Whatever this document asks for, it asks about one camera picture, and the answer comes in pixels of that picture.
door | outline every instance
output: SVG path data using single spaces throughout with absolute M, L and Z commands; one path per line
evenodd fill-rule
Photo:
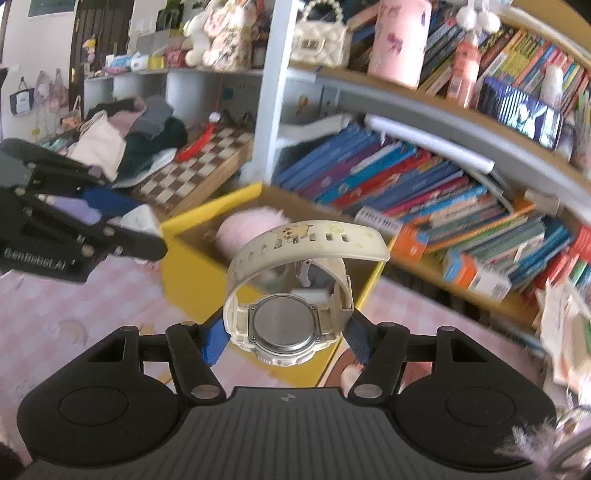
M 83 63 L 87 61 L 87 55 L 82 45 L 95 35 L 97 45 L 95 59 L 90 64 L 91 71 L 100 70 L 105 65 L 107 55 L 125 54 L 133 10 L 134 0 L 79 1 L 70 53 L 70 107 L 74 105 L 78 95 L 84 101 Z

stuffed animal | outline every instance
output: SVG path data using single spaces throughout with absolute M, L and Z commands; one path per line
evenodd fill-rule
M 238 72 L 251 68 L 252 27 L 256 23 L 253 0 L 228 0 L 207 18 L 203 29 L 213 38 L 203 54 L 203 64 L 217 72 Z
M 203 31 L 203 26 L 211 12 L 205 11 L 195 15 L 189 20 L 184 28 L 183 34 L 185 37 L 191 37 L 193 43 L 192 50 L 189 50 L 185 55 L 185 63 L 189 67 L 197 67 L 203 64 L 203 54 L 209 50 L 209 37 Z

pink container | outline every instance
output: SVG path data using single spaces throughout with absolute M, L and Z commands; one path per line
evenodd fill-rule
M 381 0 L 368 74 L 417 88 L 430 19 L 427 0 Z

cardboard box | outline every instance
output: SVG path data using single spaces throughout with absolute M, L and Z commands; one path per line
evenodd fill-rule
M 168 254 L 161 271 L 166 297 L 182 308 L 197 323 L 205 322 L 225 301 L 226 272 L 229 262 L 217 250 L 213 239 L 221 223 L 231 214 L 253 207 L 270 206 L 283 210 L 293 222 L 304 220 L 338 220 L 352 222 L 334 210 L 325 209 L 300 196 L 261 183 L 250 185 L 206 203 L 162 224 Z M 359 309 L 369 296 L 384 264 L 345 260 L 351 278 L 355 306 Z M 257 301 L 264 292 L 245 286 L 238 292 L 240 301 Z M 314 387 L 322 377 L 338 346 L 317 353 L 297 367 L 265 366 L 271 374 L 294 387 Z M 242 352 L 261 365 L 252 354 Z

white watch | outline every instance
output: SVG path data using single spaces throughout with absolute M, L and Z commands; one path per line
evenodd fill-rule
M 329 220 L 291 223 L 248 242 L 228 269 L 223 321 L 230 341 L 282 367 L 300 365 L 336 342 L 354 310 L 344 258 L 385 262 L 390 252 L 376 230 Z M 288 293 L 238 302 L 238 290 L 263 271 L 302 261 L 336 280 L 327 302 L 309 304 Z

